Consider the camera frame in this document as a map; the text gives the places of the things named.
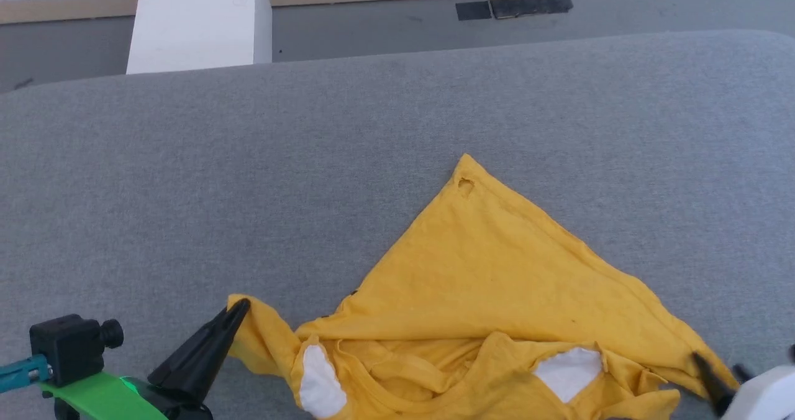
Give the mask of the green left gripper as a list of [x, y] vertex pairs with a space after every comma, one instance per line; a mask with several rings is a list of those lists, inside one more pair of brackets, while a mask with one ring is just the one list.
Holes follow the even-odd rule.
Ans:
[[148, 383], [101, 372], [68, 386], [40, 388], [54, 399], [56, 420], [214, 420], [202, 401], [250, 307], [242, 298], [221, 310], [157, 366]]

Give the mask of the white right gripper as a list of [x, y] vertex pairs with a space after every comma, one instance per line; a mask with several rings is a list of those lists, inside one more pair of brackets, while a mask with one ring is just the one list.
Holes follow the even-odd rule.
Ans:
[[746, 366], [736, 363], [732, 373], [742, 384], [735, 391], [713, 372], [706, 358], [698, 352], [692, 356], [713, 412], [724, 412], [719, 420], [795, 420], [795, 365], [773, 367], [753, 377]]

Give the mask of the yellow shirt with white patches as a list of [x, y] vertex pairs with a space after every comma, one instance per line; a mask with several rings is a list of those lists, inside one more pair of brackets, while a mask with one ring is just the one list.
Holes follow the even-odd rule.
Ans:
[[320, 420], [670, 420], [729, 368], [648, 287], [472, 157], [329, 316], [256, 299], [230, 354]]

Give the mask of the white rectangular box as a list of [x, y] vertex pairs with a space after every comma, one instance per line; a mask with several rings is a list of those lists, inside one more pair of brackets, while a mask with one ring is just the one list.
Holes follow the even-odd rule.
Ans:
[[270, 0], [137, 0], [129, 75], [272, 60]]

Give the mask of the long black floor mat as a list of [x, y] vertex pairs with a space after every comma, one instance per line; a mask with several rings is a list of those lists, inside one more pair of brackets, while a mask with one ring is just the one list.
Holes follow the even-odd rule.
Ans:
[[573, 9], [572, 0], [490, 0], [497, 20], [520, 16], [561, 14]]

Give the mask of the small black floor mat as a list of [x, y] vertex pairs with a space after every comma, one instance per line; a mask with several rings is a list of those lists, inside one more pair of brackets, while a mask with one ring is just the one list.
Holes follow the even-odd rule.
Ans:
[[457, 2], [455, 4], [458, 21], [491, 20], [491, 5], [488, 0]]

